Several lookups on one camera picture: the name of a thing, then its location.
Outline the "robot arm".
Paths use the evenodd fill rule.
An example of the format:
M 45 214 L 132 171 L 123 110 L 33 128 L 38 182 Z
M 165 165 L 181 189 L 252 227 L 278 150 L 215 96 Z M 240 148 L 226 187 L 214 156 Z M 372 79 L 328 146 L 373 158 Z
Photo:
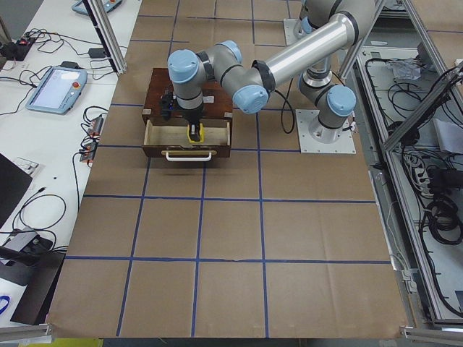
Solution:
M 238 45 L 231 41 L 217 43 L 195 53 L 178 50 L 167 61 L 169 78 L 183 117 L 188 122 L 190 142 L 202 142 L 203 89 L 215 81 L 245 113 L 257 113 L 276 88 L 295 74 L 308 69 L 343 47 L 364 38 L 375 14 L 374 1 L 307 1 L 311 33 L 266 61 L 242 66 Z

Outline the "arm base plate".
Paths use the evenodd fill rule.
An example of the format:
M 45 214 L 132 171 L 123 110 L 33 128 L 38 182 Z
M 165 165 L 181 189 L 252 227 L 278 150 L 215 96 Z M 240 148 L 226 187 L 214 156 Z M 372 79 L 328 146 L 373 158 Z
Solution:
M 339 129 L 325 128 L 318 119 L 319 110 L 296 110 L 297 133 L 300 152 L 304 154 L 354 155 L 356 149 L 352 132 L 344 131 L 345 119 Z
M 307 33 L 302 28 L 300 19 L 283 19 L 284 34 L 286 46 L 290 46 L 301 38 L 305 37 Z

